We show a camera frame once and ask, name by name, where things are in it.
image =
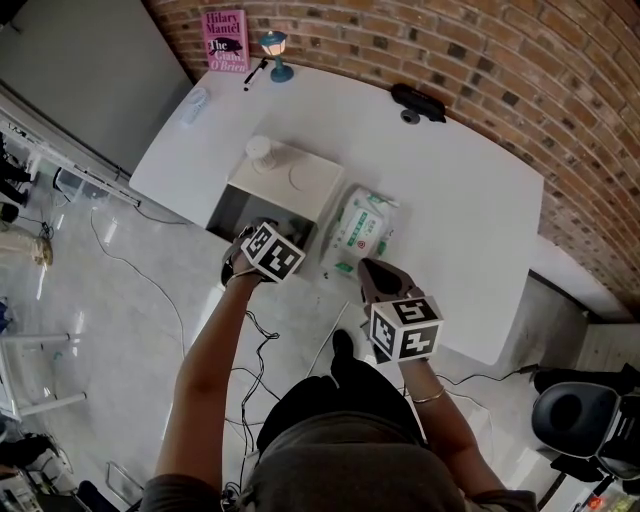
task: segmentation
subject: book cover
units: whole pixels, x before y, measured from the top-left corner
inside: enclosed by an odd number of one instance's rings
[[[243,10],[204,14],[202,32],[211,71],[249,71],[249,38]]]

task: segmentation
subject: gray t-shirt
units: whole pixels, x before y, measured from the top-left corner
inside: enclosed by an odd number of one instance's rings
[[[142,512],[218,510],[208,484],[180,475],[151,480]],[[528,491],[494,491],[466,499],[446,466],[409,434],[382,418],[354,412],[315,416],[267,448],[238,503],[240,510],[534,512]]]

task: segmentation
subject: brick wall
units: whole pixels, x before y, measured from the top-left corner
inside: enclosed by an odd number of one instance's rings
[[[146,0],[193,76],[199,18],[247,11],[286,58],[404,82],[545,177],[540,233],[640,318],[640,11],[631,0]]]

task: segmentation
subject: black marker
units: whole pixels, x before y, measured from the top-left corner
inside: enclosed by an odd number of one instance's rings
[[[244,90],[248,91],[249,87],[251,87],[253,85],[253,82],[256,81],[256,78],[258,78],[258,75],[260,75],[260,73],[262,73],[262,71],[264,70],[264,68],[267,67],[267,64],[269,64],[269,61],[265,58],[263,58],[260,61],[260,64],[258,64],[258,67],[256,69],[254,69],[251,74],[245,79],[244,81]]]

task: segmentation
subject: shirt sleeve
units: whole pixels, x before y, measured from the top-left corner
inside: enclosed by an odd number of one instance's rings
[[[218,510],[220,495],[209,484],[185,475],[160,475],[144,489],[140,512]]]
[[[472,512],[537,512],[536,495],[531,491],[489,491],[473,497]]]

